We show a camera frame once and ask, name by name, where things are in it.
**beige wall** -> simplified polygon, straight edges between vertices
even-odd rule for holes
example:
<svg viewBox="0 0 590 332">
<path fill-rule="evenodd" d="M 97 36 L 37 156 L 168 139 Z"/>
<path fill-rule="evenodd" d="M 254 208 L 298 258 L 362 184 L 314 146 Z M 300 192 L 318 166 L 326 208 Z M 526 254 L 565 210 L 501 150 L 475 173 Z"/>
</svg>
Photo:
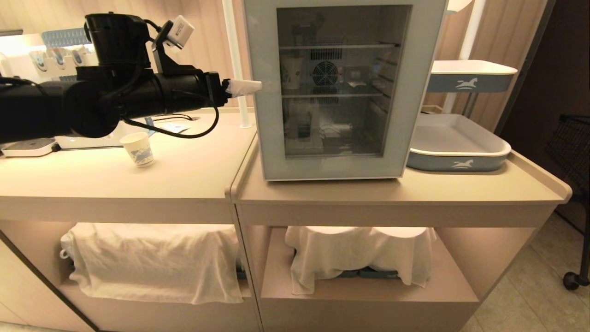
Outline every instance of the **beige wall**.
<svg viewBox="0 0 590 332">
<path fill-rule="evenodd" d="M 488 0 L 471 58 L 493 61 L 520 69 L 547 0 Z M 447 15 L 436 55 L 439 60 L 457 59 L 467 28 L 471 7 Z M 234 0 L 244 77 L 250 76 L 242 1 Z M 158 24 L 182 14 L 195 26 L 183 52 L 172 56 L 178 63 L 192 64 L 205 71 L 232 77 L 230 53 L 221 0 L 2 0 L 0 29 L 22 28 L 25 33 L 82 27 L 84 15 L 114 11 L 149 18 Z M 493 129 L 510 91 L 480 95 L 473 119 Z M 455 112 L 463 109 L 460 94 Z M 444 94 L 429 93 L 426 105 L 442 106 Z"/>
</svg>

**fridge fan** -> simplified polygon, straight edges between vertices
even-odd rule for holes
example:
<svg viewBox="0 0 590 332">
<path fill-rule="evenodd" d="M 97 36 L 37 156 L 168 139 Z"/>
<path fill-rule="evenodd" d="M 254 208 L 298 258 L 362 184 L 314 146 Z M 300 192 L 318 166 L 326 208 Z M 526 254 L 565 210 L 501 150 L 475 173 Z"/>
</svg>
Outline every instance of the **fridge fan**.
<svg viewBox="0 0 590 332">
<path fill-rule="evenodd" d="M 338 68 L 332 62 L 322 61 L 313 69 L 312 78 L 319 86 L 334 85 L 338 81 Z"/>
</svg>

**light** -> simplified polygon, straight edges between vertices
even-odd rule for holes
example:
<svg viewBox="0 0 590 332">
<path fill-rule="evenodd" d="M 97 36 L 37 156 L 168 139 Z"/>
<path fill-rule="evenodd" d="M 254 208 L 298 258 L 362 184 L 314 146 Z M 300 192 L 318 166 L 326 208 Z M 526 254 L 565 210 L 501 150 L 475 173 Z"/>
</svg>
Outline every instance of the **light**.
<svg viewBox="0 0 590 332">
<path fill-rule="evenodd" d="M 467 7 L 471 0 L 448 0 L 447 14 L 456 14 Z"/>
</svg>

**wire basket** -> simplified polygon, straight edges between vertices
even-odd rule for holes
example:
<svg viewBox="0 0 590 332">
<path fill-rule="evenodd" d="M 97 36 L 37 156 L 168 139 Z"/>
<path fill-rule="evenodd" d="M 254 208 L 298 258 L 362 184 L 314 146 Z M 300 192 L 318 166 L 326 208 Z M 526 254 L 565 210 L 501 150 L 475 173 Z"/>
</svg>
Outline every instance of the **wire basket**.
<svg viewBox="0 0 590 332">
<path fill-rule="evenodd" d="M 560 116 L 546 150 L 566 176 L 588 193 L 590 116 Z"/>
</svg>

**floor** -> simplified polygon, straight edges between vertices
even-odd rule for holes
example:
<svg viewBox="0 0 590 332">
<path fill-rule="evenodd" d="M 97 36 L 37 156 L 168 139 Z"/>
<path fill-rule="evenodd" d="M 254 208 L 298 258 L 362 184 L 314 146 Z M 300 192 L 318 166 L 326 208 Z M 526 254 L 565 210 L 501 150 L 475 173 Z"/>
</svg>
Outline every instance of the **floor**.
<svg viewBox="0 0 590 332">
<path fill-rule="evenodd" d="M 583 237 L 553 214 L 461 332 L 589 332 L 590 288 L 567 291 Z M 0 332 L 57 332 L 0 323 Z"/>
</svg>

